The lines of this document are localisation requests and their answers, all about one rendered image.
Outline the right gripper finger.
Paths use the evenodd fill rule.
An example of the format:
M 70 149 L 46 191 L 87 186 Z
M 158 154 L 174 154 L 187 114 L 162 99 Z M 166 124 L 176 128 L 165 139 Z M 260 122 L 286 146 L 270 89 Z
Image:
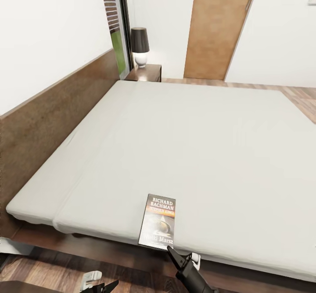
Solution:
M 169 257 L 172 259 L 172 262 L 175 264 L 175 267 L 178 269 L 178 273 L 181 273 L 181 269 L 178 267 L 178 265 L 174 261 L 173 256 L 170 254 L 170 252 L 168 252 L 168 254 L 169 254 Z
M 167 246 L 167 249 L 169 250 L 170 254 L 173 256 L 174 261 L 178 265 L 178 267 L 182 270 L 184 266 L 187 264 L 188 260 L 185 260 L 182 258 L 172 247 Z

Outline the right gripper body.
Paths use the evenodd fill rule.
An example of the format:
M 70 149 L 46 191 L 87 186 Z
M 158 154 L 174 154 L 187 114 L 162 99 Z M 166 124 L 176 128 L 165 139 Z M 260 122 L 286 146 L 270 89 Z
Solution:
M 176 273 L 176 278 L 181 280 L 189 293 L 203 293 L 206 286 L 206 281 L 194 268 L 194 263 L 191 259 L 182 268 L 181 273 Z

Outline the hardback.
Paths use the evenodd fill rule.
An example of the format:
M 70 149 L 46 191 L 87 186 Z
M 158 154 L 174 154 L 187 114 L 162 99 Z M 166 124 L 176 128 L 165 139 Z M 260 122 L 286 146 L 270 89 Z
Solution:
M 176 199 L 148 194 L 138 244 L 159 250 L 173 248 Z

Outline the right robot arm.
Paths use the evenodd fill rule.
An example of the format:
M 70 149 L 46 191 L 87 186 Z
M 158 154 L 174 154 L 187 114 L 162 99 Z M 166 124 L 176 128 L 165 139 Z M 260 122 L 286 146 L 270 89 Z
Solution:
M 206 281 L 198 273 L 201 256 L 197 253 L 190 253 L 186 260 L 182 258 L 172 247 L 167 246 L 169 257 L 178 269 L 176 278 L 181 280 L 189 293 L 219 293 L 216 289 L 206 284 Z

